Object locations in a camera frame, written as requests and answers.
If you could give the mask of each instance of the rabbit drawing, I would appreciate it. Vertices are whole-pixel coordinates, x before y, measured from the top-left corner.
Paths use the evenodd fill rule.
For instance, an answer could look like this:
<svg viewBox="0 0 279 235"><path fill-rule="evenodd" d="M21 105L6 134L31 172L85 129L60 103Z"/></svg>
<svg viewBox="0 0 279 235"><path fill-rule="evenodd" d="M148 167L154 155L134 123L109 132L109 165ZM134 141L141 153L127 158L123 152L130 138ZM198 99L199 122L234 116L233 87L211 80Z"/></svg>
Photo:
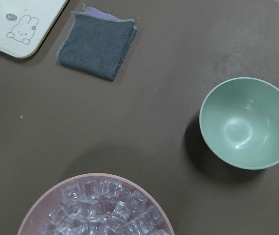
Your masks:
<svg viewBox="0 0 279 235"><path fill-rule="evenodd" d="M35 33L38 21L37 17L24 15L6 36L28 45Z"/></svg>

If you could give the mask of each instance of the pink bowl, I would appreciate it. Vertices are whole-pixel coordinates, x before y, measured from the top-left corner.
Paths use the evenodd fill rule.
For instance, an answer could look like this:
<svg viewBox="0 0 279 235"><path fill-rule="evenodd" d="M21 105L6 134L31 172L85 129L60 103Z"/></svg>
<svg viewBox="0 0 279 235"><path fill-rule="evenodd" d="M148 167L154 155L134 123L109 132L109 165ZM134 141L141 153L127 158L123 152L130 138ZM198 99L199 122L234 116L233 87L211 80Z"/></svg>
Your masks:
<svg viewBox="0 0 279 235"><path fill-rule="evenodd" d="M171 223L159 206L159 204L151 197L145 190L141 187L124 179L120 176L111 175L111 174L104 174L104 173L90 173L90 174L83 174L72 177L70 179L64 180L61 183L58 183L54 187L50 188L46 193L44 193L36 203L31 207L29 212L27 213L26 217L24 218L17 235L38 235L39 231L45 224L48 219L49 213L55 209L55 207L61 202L61 194L60 189L65 188L69 185L74 183L79 183L81 180L86 179L95 179L95 180L102 180L102 179L116 179L122 181L127 187L131 190L137 189L142 194L147 197L147 205L154 205L160 211L163 216L163 224L160 226L161 229L168 232L170 235L175 235Z"/></svg>

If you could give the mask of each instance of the brown table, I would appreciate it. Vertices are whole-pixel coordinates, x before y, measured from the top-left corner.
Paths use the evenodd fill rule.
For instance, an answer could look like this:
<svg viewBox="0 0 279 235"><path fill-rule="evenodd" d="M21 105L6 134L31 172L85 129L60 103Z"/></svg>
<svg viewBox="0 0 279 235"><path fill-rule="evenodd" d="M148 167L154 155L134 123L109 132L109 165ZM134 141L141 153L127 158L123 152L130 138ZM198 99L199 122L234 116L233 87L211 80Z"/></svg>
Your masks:
<svg viewBox="0 0 279 235"><path fill-rule="evenodd" d="M56 61L79 0L35 55L0 52L0 235L15 234L53 185L91 172L143 187L177 235L279 235L279 164L232 167L206 147L198 124L206 94L227 79L279 88L279 3L88 2L138 26L114 82Z"/></svg>

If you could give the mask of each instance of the folded cloth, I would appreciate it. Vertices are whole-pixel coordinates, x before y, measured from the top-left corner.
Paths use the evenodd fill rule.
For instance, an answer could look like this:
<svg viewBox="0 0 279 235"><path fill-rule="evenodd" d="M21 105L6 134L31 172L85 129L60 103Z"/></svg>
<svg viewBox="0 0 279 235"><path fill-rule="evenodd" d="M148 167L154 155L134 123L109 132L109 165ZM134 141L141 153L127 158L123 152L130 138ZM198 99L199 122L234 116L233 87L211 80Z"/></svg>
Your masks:
<svg viewBox="0 0 279 235"><path fill-rule="evenodd" d="M122 20L93 7L71 13L74 22L57 60L113 81L136 35L135 20Z"/></svg>

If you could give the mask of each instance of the plastic ice cube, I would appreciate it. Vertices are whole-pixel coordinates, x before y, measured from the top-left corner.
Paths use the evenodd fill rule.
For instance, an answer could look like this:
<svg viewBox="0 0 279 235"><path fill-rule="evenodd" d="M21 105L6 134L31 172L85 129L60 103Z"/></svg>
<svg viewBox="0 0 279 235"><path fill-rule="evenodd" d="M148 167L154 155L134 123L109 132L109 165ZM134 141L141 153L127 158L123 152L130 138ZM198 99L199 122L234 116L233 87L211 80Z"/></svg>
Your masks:
<svg viewBox="0 0 279 235"><path fill-rule="evenodd" d="M118 197L121 192L122 183L117 180L101 180L99 182L100 194L105 197Z"/></svg>
<svg viewBox="0 0 279 235"><path fill-rule="evenodd" d="M68 230L67 228L57 228L54 235L76 235L76 233Z"/></svg>
<svg viewBox="0 0 279 235"><path fill-rule="evenodd" d="M126 210L126 204L118 201L114 211L112 212L112 216L115 216L125 222L128 221L130 214Z"/></svg>
<svg viewBox="0 0 279 235"><path fill-rule="evenodd" d="M170 235L170 234L164 231L163 229L158 229L152 231L151 233L149 233L149 235Z"/></svg>
<svg viewBox="0 0 279 235"><path fill-rule="evenodd" d="M123 202L126 202L130 195L131 195L131 190L129 188L126 188L126 187L122 186L121 191L120 191L120 195L119 195L119 199Z"/></svg>
<svg viewBox="0 0 279 235"><path fill-rule="evenodd" d="M148 212L149 215L153 218L157 226L160 226L162 224L163 217L155 206L149 206L146 212Z"/></svg>
<svg viewBox="0 0 279 235"><path fill-rule="evenodd" d="M117 205L117 200L114 198L101 197L99 198L99 206L97 214L106 214L109 217Z"/></svg>
<svg viewBox="0 0 279 235"><path fill-rule="evenodd" d="M70 232L75 232L76 235L87 234L88 232L87 219L76 213L68 217L63 227L67 228Z"/></svg>
<svg viewBox="0 0 279 235"><path fill-rule="evenodd" d="M55 229L56 225L51 220L48 220L40 230L39 235L54 235Z"/></svg>
<svg viewBox="0 0 279 235"><path fill-rule="evenodd" d="M88 221L89 235L107 235L107 218L105 216L95 216Z"/></svg>
<svg viewBox="0 0 279 235"><path fill-rule="evenodd" d="M99 196L99 183L96 180L86 180L80 182L83 195L88 198L97 198Z"/></svg>
<svg viewBox="0 0 279 235"><path fill-rule="evenodd" d="M62 196L62 202L64 205L67 205L74 200L78 200L82 193L79 184L70 185L66 188L60 190Z"/></svg>
<svg viewBox="0 0 279 235"><path fill-rule="evenodd" d="M92 217L97 213L97 207L99 202L96 200L83 199L79 201L78 213L84 217Z"/></svg>
<svg viewBox="0 0 279 235"><path fill-rule="evenodd" d="M111 216L108 219L108 225L107 225L108 229L109 229L109 232L112 231L112 234L118 233L125 223L126 223L125 221L123 221L123 220L121 220L121 219L119 219L115 216Z"/></svg>
<svg viewBox="0 0 279 235"><path fill-rule="evenodd" d="M134 191L127 201L127 212L132 218L135 218L146 210L146 203L147 198L140 192Z"/></svg>
<svg viewBox="0 0 279 235"><path fill-rule="evenodd" d="M59 204L53 211L50 212L49 217L56 225L61 225L68 218L68 214L66 213L64 208Z"/></svg>
<svg viewBox="0 0 279 235"><path fill-rule="evenodd" d="M64 209L67 212L67 214L73 214L73 213L78 213L79 207L80 207L79 201L73 201L65 205Z"/></svg>
<svg viewBox="0 0 279 235"><path fill-rule="evenodd" d="M123 235L146 235L149 232L147 226L140 218L135 218L122 227Z"/></svg>
<svg viewBox="0 0 279 235"><path fill-rule="evenodd" d="M140 214L139 218L142 219L149 231L152 231L156 227L154 219L150 216L148 212Z"/></svg>

